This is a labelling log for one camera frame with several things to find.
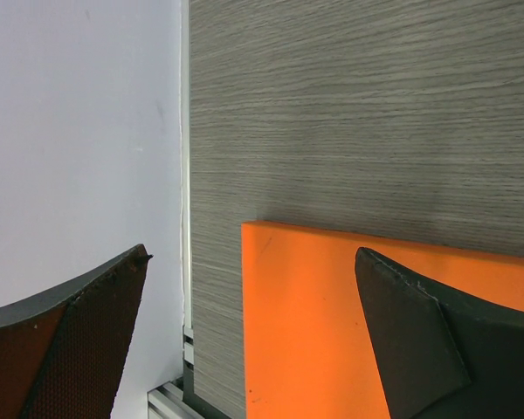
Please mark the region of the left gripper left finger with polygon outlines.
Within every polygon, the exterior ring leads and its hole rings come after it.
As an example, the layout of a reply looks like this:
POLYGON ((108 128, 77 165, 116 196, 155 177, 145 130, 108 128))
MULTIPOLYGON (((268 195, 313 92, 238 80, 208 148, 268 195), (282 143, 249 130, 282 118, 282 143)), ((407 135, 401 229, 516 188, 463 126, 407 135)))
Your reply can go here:
POLYGON ((151 259, 143 244, 0 307, 0 418, 108 418, 151 259))

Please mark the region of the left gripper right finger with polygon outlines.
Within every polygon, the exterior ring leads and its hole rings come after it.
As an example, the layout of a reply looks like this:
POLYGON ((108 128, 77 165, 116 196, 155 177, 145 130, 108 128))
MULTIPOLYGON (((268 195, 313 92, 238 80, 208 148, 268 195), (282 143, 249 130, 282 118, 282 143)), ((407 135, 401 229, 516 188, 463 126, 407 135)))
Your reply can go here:
POLYGON ((524 418, 524 312, 370 248, 355 277, 393 418, 524 418))

